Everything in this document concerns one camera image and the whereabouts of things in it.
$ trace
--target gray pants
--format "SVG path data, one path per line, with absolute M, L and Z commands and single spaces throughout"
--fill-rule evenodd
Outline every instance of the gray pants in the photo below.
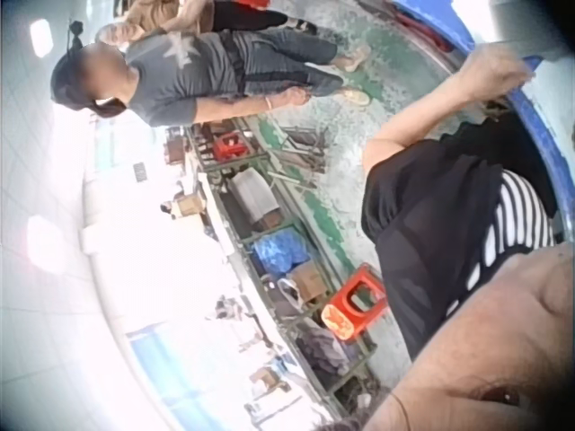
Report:
M 328 96 L 343 80 L 305 63 L 329 65 L 337 46 L 315 36 L 287 29 L 243 33 L 245 94 L 273 94 L 289 87 L 306 87 L 314 96 Z

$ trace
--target hand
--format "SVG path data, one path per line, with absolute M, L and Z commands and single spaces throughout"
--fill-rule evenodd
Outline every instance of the hand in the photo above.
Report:
M 277 94 L 276 96 L 272 96 L 271 104 L 274 108 L 279 106 L 286 106 L 286 105 L 304 105 L 306 104 L 312 95 L 309 91 L 305 88 L 300 87 L 291 87 Z
M 482 45 L 452 76 L 469 101 L 497 99 L 533 77 L 527 65 L 500 44 Z

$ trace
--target concrete floor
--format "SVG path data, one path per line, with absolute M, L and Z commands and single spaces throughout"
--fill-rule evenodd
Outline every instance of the concrete floor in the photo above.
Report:
M 292 190 L 341 279 L 362 262 L 378 268 L 374 246 L 359 223 L 365 187 L 362 149 L 382 123 L 435 88 L 446 72 L 393 25 L 378 20 L 352 0 L 272 0 L 271 8 L 315 22 L 322 27 L 320 35 L 337 42 L 343 51 L 363 43 L 372 48 L 372 57 L 363 67 L 344 75 L 349 84 L 371 95 L 369 107 L 360 109 L 336 96 L 315 99 L 297 109 L 277 110 L 251 123 L 256 134 L 276 148 L 284 137 L 281 127 L 326 130 L 329 150 L 325 174 L 312 177 L 305 171 L 285 169 L 292 176 L 313 180 L 318 189 Z M 451 119 L 434 135 L 454 130 L 471 115 Z M 393 315 L 374 324 L 369 333 L 378 345 L 370 366 L 383 385 L 393 386 L 410 364 Z

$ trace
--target gray t-shirt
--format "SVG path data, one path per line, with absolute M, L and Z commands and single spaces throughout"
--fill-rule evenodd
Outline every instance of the gray t-shirt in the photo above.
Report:
M 215 33 L 155 31 L 128 49 L 126 61 L 139 72 L 128 107 L 152 127 L 193 124 L 198 98 L 238 96 L 234 68 Z

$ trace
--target bracelet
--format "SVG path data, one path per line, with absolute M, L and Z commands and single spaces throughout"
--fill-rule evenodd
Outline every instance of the bracelet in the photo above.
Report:
M 268 96 L 263 96 L 263 99 L 266 101 L 266 103 L 268 104 L 268 110 L 273 110 L 273 105 L 271 104 L 271 100 Z

